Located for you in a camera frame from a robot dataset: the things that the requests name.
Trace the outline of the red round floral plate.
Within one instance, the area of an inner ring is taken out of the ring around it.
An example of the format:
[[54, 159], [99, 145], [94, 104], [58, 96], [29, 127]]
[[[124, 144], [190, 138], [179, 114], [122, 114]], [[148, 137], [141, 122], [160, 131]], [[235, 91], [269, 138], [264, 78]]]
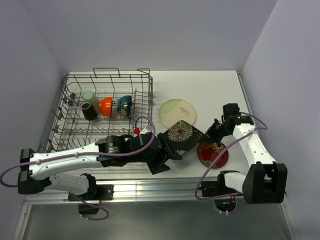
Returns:
[[[223, 143], [200, 143], [197, 147], [197, 157], [204, 166], [209, 167], [225, 148], [226, 146]], [[227, 163], [228, 159], [229, 153], [226, 151], [212, 168], [222, 168]]]

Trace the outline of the black square floral plate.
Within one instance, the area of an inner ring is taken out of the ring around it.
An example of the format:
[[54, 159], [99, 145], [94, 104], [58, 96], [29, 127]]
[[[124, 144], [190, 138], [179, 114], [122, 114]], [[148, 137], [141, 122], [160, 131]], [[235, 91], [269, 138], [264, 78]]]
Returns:
[[184, 120], [178, 121], [163, 133], [164, 138], [180, 156], [192, 150], [203, 135], [203, 132]]

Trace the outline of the cream green round plate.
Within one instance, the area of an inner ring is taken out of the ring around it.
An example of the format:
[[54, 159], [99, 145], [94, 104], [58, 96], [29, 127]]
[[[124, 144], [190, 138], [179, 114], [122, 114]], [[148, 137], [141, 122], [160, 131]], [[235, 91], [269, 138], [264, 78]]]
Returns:
[[170, 99], [159, 109], [159, 119], [164, 127], [169, 129], [174, 124], [183, 120], [193, 125], [197, 119], [195, 108], [185, 100]]

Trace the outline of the dark blue beige bowl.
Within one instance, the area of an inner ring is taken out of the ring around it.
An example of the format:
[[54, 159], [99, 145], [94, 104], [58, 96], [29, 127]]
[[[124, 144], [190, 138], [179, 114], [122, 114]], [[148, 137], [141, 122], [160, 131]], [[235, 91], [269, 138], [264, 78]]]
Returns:
[[122, 118], [129, 119], [131, 115], [131, 106], [132, 106], [132, 96], [125, 95], [118, 99], [117, 101], [117, 114]]

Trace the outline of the orange bowl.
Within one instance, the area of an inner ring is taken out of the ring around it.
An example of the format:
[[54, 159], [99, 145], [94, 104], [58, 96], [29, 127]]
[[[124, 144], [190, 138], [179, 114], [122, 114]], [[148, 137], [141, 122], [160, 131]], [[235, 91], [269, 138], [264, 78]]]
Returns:
[[99, 103], [99, 109], [100, 109], [100, 113], [104, 117], [110, 118], [112, 116], [112, 110], [113, 110], [113, 98], [106, 97], [102, 99]]

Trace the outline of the dark brown cup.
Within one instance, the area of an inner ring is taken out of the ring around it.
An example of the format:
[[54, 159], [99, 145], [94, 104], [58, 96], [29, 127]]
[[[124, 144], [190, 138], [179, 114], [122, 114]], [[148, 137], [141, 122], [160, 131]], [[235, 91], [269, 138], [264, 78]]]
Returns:
[[81, 111], [83, 113], [84, 118], [87, 121], [93, 121], [96, 120], [98, 117], [97, 112], [95, 111], [94, 107], [90, 102], [84, 102], [81, 105]]

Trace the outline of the light green cup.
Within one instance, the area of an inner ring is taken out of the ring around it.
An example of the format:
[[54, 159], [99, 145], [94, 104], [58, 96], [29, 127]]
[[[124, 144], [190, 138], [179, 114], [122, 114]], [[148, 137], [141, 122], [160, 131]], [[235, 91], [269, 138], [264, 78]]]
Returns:
[[100, 114], [100, 101], [98, 97], [95, 95], [95, 93], [91, 90], [87, 90], [83, 93], [82, 95], [83, 101], [90, 103], [96, 113], [99, 115]]

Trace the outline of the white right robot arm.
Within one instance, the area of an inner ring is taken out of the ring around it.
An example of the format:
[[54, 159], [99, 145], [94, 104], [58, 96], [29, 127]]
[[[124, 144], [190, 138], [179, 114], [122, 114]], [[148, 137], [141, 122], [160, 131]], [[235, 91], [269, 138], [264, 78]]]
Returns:
[[199, 143], [220, 144], [222, 139], [233, 136], [230, 143], [217, 157], [216, 161], [235, 144], [239, 144], [249, 165], [247, 174], [236, 170], [221, 171], [209, 195], [199, 196], [198, 191], [204, 190], [204, 178], [213, 168], [211, 164], [204, 172], [194, 191], [198, 200], [243, 196], [247, 204], [280, 204], [286, 193], [288, 169], [285, 164], [278, 163], [267, 151], [257, 131], [267, 130], [267, 125], [257, 127], [256, 116], [241, 112], [238, 104], [228, 103], [222, 107], [221, 120], [215, 119]]

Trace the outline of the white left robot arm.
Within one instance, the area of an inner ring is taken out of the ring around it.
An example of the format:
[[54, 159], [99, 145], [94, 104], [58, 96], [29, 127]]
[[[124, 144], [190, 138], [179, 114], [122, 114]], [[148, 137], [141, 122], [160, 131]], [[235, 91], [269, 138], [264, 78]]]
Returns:
[[31, 195], [53, 189], [91, 200], [98, 193], [96, 179], [88, 173], [74, 177], [69, 171], [145, 163], [155, 175], [170, 170], [167, 160], [182, 160], [182, 156], [162, 134], [154, 136], [152, 132], [136, 136], [109, 135], [83, 147], [51, 153], [24, 148], [20, 152], [18, 193]]

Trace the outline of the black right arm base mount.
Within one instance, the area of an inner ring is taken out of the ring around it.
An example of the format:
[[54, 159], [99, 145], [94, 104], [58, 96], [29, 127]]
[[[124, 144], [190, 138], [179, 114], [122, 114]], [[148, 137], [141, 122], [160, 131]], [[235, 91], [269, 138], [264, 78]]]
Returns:
[[203, 197], [217, 197], [238, 193], [236, 190], [226, 187], [224, 183], [220, 183], [217, 180], [203, 181], [198, 190], [201, 191]]

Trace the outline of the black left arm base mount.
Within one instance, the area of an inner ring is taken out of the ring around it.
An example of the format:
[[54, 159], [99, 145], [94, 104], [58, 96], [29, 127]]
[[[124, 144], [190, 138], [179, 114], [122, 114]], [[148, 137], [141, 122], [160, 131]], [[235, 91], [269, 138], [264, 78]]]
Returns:
[[[82, 186], [79, 184], [75, 189], [76, 193], [84, 192], [84, 190], [87, 190], [88, 187]], [[89, 191], [85, 194], [79, 195], [82, 200], [85, 201], [98, 201], [98, 200], [112, 200], [113, 199], [113, 193], [114, 193], [114, 185], [113, 184], [102, 184], [97, 185], [96, 188], [93, 189], [93, 191]], [[68, 193], [67, 200], [69, 202], [77, 201], [77, 198], [74, 197], [70, 192]]]

